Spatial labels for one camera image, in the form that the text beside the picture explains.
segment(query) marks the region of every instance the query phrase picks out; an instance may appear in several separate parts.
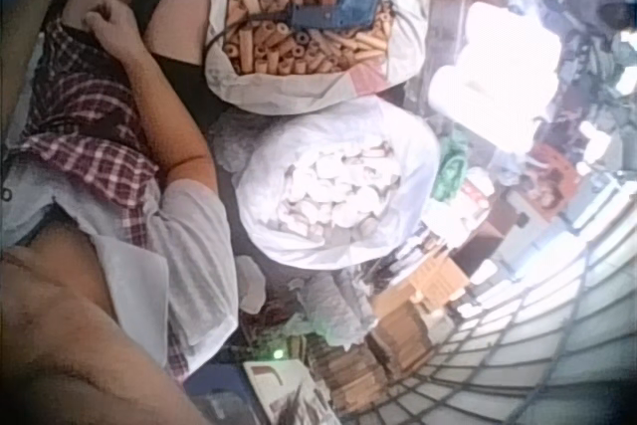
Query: plaid shirt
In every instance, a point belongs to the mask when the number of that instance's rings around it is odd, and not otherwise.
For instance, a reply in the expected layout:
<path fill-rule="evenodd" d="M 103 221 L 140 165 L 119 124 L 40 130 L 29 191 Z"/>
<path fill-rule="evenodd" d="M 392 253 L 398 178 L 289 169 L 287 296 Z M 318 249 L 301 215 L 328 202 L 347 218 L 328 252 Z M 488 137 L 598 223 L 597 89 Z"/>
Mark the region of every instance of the plaid shirt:
<path fill-rule="evenodd" d="M 134 100 L 120 65 L 81 31 L 47 25 L 33 82 L 29 118 L 12 154 L 39 157 L 120 207 L 131 244 L 148 248 L 146 185 L 157 173 L 149 159 Z M 188 364 L 168 324 L 168 370 L 178 380 Z"/>

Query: power drill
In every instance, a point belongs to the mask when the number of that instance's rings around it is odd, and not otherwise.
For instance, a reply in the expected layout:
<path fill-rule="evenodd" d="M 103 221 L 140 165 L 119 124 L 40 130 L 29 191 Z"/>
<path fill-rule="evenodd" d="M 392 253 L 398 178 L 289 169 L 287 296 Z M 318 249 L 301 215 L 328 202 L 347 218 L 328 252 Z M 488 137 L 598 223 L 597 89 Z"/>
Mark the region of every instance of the power drill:
<path fill-rule="evenodd" d="M 336 0 L 336 5 L 294 5 L 290 26 L 294 29 L 344 30 L 371 28 L 378 0 Z"/>

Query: pile of wood pieces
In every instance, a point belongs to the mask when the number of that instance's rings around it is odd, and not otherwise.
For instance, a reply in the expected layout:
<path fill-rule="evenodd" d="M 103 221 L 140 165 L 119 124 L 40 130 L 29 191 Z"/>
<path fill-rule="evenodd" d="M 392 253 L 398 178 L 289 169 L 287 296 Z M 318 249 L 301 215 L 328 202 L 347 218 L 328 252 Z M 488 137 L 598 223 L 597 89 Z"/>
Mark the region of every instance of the pile of wood pieces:
<path fill-rule="evenodd" d="M 345 351 L 312 335 L 308 337 L 308 359 L 313 373 L 327 384 L 339 413 L 361 411 L 385 397 L 387 376 L 365 343 Z"/>
<path fill-rule="evenodd" d="M 333 5 L 336 0 L 228 0 L 224 52 L 238 75 L 309 75 L 344 72 L 387 55 L 394 13 L 378 5 L 371 30 L 295 32 L 285 23 L 244 21 L 250 15 L 283 12 L 292 4 Z"/>
<path fill-rule="evenodd" d="M 427 327 L 418 307 L 410 302 L 380 320 L 371 332 L 369 345 L 391 382 L 421 368 L 432 351 Z"/>

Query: shirt sleeve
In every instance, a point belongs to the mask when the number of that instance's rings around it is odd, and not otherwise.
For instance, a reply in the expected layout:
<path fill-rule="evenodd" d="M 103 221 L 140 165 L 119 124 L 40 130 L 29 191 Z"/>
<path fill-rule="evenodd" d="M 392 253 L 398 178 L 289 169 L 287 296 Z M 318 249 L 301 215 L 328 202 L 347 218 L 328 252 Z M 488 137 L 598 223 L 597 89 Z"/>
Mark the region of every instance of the shirt sleeve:
<path fill-rule="evenodd" d="M 181 179 L 165 190 L 149 237 L 169 271 L 169 312 L 186 356 L 207 360 L 237 327 L 238 292 L 226 210 L 212 190 Z"/>

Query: white bag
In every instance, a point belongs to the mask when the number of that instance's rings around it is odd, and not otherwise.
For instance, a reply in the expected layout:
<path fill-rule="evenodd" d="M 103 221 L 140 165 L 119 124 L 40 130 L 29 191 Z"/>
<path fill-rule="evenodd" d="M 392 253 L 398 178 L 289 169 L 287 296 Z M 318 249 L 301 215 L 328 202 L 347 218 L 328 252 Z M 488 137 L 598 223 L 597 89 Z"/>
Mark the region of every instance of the white bag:
<path fill-rule="evenodd" d="M 396 19 L 389 40 L 388 60 L 365 62 L 339 74 L 265 74 L 238 76 L 223 52 L 222 42 L 205 59 L 208 87 L 222 100 L 259 114 L 299 114 L 316 111 L 401 84 L 416 75 L 425 60 L 427 21 L 418 0 L 391 0 Z M 211 31 L 225 28 L 227 0 L 212 0 Z"/>
<path fill-rule="evenodd" d="M 367 238 L 327 247 L 271 228 L 285 195 L 285 175 L 308 151 L 361 144 L 381 137 L 401 166 L 401 182 Z M 365 97 L 306 114 L 264 134 L 237 182 L 237 202 L 248 235 L 268 257 L 302 269 L 335 270 L 389 254 L 420 219 L 438 171 L 440 147 L 423 119 L 378 97 Z"/>

